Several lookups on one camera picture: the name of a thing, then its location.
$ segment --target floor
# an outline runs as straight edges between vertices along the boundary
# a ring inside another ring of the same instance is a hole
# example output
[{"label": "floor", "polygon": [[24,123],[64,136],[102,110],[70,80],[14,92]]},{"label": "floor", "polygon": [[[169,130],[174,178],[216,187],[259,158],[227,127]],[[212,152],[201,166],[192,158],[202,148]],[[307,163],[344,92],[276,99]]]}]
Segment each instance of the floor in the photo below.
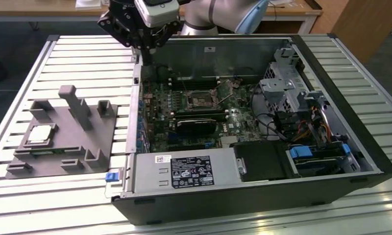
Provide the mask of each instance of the floor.
[{"label": "floor", "polygon": [[[33,32],[28,23],[0,23],[0,60],[8,70],[8,78],[0,82],[0,122],[17,90],[29,73],[48,35],[104,34],[93,22],[40,23]],[[388,36],[365,67],[392,95],[392,36]]]}]

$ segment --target blue latch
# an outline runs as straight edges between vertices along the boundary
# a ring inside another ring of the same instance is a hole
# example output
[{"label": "blue latch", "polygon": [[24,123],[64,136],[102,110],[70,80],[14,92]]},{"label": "blue latch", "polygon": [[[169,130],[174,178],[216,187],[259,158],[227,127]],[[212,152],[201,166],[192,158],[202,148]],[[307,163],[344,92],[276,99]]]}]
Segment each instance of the blue latch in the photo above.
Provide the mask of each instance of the blue latch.
[{"label": "blue latch", "polygon": [[295,146],[289,150],[289,154],[292,158],[307,158],[312,157],[312,152],[308,146]]},{"label": "blue latch", "polygon": [[345,156],[348,156],[352,152],[349,146],[345,143],[343,144],[343,150],[345,152]]},{"label": "blue latch", "polygon": [[105,174],[105,181],[106,182],[116,182],[116,181],[118,181],[118,172],[108,172]]}]

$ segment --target motherboard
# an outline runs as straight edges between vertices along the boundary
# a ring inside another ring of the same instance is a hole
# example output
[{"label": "motherboard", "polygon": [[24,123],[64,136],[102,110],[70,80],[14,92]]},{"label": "motherboard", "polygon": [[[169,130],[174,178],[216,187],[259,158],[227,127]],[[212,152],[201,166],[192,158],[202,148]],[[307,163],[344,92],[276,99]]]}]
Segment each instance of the motherboard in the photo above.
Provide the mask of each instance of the motherboard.
[{"label": "motherboard", "polygon": [[228,147],[261,138],[249,100],[252,84],[239,78],[192,84],[145,83],[150,152]]}]

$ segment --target wooden desk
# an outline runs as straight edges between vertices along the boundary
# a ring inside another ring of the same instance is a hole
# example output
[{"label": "wooden desk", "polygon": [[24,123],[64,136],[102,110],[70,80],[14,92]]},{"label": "wooden desk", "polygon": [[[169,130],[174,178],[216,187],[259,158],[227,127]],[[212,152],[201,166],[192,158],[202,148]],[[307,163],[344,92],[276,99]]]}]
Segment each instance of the wooden desk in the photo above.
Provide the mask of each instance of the wooden desk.
[{"label": "wooden desk", "polygon": [[[309,33],[316,17],[321,10],[313,10],[304,0],[296,4],[279,5],[284,8],[267,9],[264,21],[301,22],[299,33]],[[76,11],[74,0],[0,0],[0,22],[54,22],[54,21],[97,21],[102,6],[98,10]]]}]

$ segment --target white label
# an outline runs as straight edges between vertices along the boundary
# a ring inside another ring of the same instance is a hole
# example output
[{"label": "white label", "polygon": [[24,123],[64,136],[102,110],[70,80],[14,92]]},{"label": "white label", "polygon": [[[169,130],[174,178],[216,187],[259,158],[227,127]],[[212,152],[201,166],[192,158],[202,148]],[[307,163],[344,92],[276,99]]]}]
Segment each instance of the white label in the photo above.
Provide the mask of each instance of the white label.
[{"label": "white label", "polygon": [[204,48],[204,52],[215,52],[216,51],[216,47],[205,47]]},{"label": "white label", "polygon": [[170,160],[170,155],[156,156],[156,163],[168,163]]}]

